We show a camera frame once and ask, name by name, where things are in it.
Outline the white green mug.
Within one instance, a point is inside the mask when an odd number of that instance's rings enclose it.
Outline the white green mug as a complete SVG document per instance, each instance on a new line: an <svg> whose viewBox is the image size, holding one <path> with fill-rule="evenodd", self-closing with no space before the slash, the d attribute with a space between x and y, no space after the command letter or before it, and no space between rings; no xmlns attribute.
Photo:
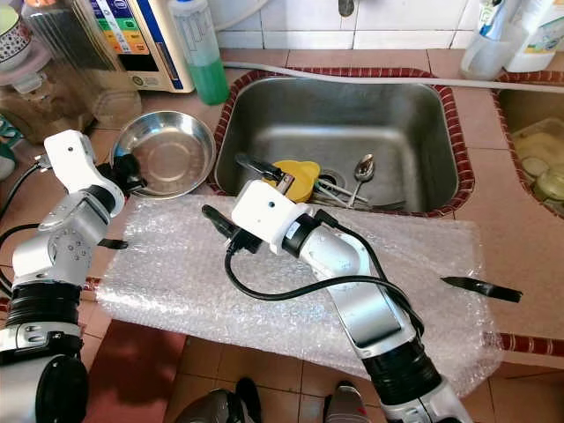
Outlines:
<svg viewBox="0 0 564 423"><path fill-rule="evenodd" d="M11 176L17 166L15 152L12 150L13 142L19 141L20 132L12 126L3 116L0 118L0 180Z"/></svg>

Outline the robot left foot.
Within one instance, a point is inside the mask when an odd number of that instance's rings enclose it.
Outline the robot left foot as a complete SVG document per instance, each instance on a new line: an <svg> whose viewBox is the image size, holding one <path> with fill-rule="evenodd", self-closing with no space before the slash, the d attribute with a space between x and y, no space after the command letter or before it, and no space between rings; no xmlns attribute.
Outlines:
<svg viewBox="0 0 564 423"><path fill-rule="evenodd" d="M259 423L261 403L253 380L238 380L234 391L211 390L177 415L174 423Z"/></svg>

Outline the beige water purifier appliance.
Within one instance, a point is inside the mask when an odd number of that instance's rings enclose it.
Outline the beige water purifier appliance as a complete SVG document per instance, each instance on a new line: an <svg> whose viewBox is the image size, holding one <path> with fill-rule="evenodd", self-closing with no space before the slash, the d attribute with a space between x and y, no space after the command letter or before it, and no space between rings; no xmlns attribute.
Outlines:
<svg viewBox="0 0 564 423"><path fill-rule="evenodd" d="M165 0L85 0L92 9L100 40L140 90L192 93L180 55L182 43L161 25Z"/></svg>

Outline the patterned bowl green lid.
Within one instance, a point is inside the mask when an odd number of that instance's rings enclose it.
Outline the patterned bowl green lid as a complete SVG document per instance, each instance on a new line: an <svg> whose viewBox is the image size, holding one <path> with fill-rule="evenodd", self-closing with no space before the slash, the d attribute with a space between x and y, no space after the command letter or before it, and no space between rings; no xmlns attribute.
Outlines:
<svg viewBox="0 0 564 423"><path fill-rule="evenodd" d="M25 54L28 45L27 37L20 23L20 15L10 4L1 5L0 64L15 64Z"/></svg>

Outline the steel bowl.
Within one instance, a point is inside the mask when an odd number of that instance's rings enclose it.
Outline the steel bowl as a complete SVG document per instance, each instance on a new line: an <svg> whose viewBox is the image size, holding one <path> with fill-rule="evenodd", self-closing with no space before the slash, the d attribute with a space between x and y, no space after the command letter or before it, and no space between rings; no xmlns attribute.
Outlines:
<svg viewBox="0 0 564 423"><path fill-rule="evenodd" d="M110 162L132 156L126 165L137 170L129 193L168 200L181 197L208 180L218 147L212 132L196 117L178 110L154 110L133 121L118 134Z"/></svg>

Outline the green dish soap bottle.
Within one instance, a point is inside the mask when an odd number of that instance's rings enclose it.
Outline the green dish soap bottle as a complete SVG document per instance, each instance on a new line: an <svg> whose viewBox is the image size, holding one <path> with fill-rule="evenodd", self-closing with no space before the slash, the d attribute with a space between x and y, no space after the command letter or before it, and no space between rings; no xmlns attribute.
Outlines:
<svg viewBox="0 0 564 423"><path fill-rule="evenodd" d="M185 47L182 55L195 92L206 105L223 104L229 96L228 80L208 1L168 0L167 8Z"/></svg>

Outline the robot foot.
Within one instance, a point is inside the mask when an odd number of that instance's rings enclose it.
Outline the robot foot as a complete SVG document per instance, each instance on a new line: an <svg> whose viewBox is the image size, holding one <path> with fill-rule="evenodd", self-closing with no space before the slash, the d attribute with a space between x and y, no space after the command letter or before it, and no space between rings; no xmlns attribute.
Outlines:
<svg viewBox="0 0 564 423"><path fill-rule="evenodd" d="M234 391L211 390L177 415L174 423L259 423L261 403L253 380L238 380Z"/></svg>
<svg viewBox="0 0 564 423"><path fill-rule="evenodd" d="M354 383L342 380L323 400L322 423L371 423Z"/></svg>

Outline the clear plastic food container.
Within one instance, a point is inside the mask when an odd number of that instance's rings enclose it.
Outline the clear plastic food container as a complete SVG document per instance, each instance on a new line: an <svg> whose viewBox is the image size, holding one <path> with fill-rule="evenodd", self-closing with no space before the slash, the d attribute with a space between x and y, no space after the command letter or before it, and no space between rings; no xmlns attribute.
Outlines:
<svg viewBox="0 0 564 423"><path fill-rule="evenodd" d="M513 134L521 181L564 200L564 121L544 118Z"/></svg>

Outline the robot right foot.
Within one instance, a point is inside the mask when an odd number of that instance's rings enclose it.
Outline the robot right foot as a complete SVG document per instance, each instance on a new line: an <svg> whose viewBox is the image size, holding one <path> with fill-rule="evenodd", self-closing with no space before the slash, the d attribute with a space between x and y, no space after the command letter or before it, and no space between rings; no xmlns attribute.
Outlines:
<svg viewBox="0 0 564 423"><path fill-rule="evenodd" d="M342 380L323 400L322 423L371 423L354 383Z"/></svg>

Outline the clear bubble wrap sheet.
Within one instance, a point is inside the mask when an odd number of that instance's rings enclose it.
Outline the clear bubble wrap sheet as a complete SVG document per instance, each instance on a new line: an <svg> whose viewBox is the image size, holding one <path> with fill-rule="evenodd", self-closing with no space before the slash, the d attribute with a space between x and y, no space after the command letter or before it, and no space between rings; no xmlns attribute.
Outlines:
<svg viewBox="0 0 564 423"><path fill-rule="evenodd" d="M185 195L132 200L123 217L128 246L117 251L97 286L117 321L210 341L237 344L363 377L325 291L287 301L239 293L223 269L226 237L202 213L210 204L230 212L233 197ZM436 369L459 396L490 377L503 359L490 301L447 285L448 277L484 277L479 230L471 222L330 208L346 228L374 247L387 277L405 290L426 334Z"/></svg>

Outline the clear drinking glass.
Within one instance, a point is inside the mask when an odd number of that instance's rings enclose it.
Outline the clear drinking glass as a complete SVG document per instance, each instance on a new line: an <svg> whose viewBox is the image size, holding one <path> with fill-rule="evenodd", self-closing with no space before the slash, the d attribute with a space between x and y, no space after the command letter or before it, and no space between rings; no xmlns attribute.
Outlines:
<svg viewBox="0 0 564 423"><path fill-rule="evenodd" d="M140 95L136 88L100 90L95 96L92 113L98 123L121 128L142 113Z"/></svg>

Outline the white detergent bottle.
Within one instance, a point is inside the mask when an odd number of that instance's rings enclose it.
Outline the white detergent bottle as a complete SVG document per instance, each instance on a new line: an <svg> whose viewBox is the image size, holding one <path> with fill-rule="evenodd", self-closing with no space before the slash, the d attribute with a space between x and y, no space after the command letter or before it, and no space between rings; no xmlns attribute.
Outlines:
<svg viewBox="0 0 564 423"><path fill-rule="evenodd" d="M505 71L544 71L564 43L564 0L524 0L516 20L523 38Z"/></svg>

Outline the clear jar pink lid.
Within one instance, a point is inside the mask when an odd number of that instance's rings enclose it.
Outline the clear jar pink lid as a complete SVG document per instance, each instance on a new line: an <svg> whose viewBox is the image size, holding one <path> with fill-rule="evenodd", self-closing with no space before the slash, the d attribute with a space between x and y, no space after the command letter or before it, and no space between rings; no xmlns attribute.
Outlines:
<svg viewBox="0 0 564 423"><path fill-rule="evenodd" d="M95 122L78 93L77 73L34 41L17 67L0 73L1 113L33 144L61 130L87 130Z"/></svg>

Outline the clear jar orange lid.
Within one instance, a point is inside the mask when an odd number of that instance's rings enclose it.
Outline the clear jar orange lid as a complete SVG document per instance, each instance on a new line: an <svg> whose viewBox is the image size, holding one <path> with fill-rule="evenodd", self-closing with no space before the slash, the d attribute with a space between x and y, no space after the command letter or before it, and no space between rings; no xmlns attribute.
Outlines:
<svg viewBox="0 0 564 423"><path fill-rule="evenodd" d="M24 0L21 16L33 36L48 46L56 59L78 69L115 69L101 45L90 37L85 21L70 0Z"/></svg>

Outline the stainless steel sink basin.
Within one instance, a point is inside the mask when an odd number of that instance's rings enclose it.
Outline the stainless steel sink basin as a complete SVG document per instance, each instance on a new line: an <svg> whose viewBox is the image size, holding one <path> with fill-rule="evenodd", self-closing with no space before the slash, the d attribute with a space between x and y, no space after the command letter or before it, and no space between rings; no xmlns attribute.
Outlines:
<svg viewBox="0 0 564 423"><path fill-rule="evenodd" d="M513 145L513 134L544 118L560 118L564 121L564 95L561 93L532 92L531 90L500 90L495 95L497 108L502 117L505 136L515 162L518 181L525 193L531 195L540 206L564 220L564 200L549 197L539 187L523 182L518 169L518 156Z"/></svg>
<svg viewBox="0 0 564 423"><path fill-rule="evenodd" d="M442 217L474 189L448 87L247 74L214 137L219 153L210 183L223 195L236 195L250 180L236 162L239 153L265 162L314 161L346 192L356 187L355 166L372 156L375 176L359 195L382 212Z"/></svg>

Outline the clear bottle blue label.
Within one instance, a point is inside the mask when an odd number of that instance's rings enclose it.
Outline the clear bottle blue label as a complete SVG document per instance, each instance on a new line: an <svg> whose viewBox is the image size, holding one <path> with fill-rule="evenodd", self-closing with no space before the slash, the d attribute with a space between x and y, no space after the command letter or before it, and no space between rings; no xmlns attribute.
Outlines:
<svg viewBox="0 0 564 423"><path fill-rule="evenodd" d="M516 55L525 36L521 25L524 0L480 0L474 40L464 52L460 74L464 79L495 80Z"/></svg>

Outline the yellow plastic bowl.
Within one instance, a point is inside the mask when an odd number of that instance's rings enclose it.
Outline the yellow plastic bowl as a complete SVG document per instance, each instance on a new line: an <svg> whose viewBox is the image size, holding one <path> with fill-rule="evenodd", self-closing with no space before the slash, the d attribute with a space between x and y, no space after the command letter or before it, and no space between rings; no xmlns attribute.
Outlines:
<svg viewBox="0 0 564 423"><path fill-rule="evenodd" d="M278 160L273 165L294 176L294 182L286 191L286 197L295 203L306 203L314 192L315 182L321 173L321 165L314 161L293 159Z"/></svg>

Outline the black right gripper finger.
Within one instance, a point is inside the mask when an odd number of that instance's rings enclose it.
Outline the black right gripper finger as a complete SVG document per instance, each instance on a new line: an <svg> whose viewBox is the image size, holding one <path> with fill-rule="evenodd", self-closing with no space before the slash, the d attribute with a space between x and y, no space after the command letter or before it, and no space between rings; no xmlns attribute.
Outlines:
<svg viewBox="0 0 564 423"><path fill-rule="evenodd" d="M227 226L237 226L234 224L233 221L229 220L229 218L225 217L220 211L213 208L212 205L205 204L201 208L202 213L204 216L210 220L213 224L215 230L219 231L222 236L226 237L225 229Z"/></svg>
<svg viewBox="0 0 564 423"><path fill-rule="evenodd" d="M250 157L249 154L243 152L236 153L236 162L267 181L286 182L286 184L295 181L293 174L288 174L278 166L267 164L267 162Z"/></svg>

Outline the steel spoon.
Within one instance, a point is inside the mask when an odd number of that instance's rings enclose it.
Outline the steel spoon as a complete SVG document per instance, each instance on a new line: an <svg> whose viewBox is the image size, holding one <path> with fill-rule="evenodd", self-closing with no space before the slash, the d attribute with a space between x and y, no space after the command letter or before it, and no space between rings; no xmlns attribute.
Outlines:
<svg viewBox="0 0 564 423"><path fill-rule="evenodd" d="M375 176L375 156L372 153L366 154L359 162L356 164L354 168L354 180L356 181L356 186L351 194L350 201L349 201L349 208L354 206L356 202L356 198L358 198L359 190L374 178Z"/></svg>

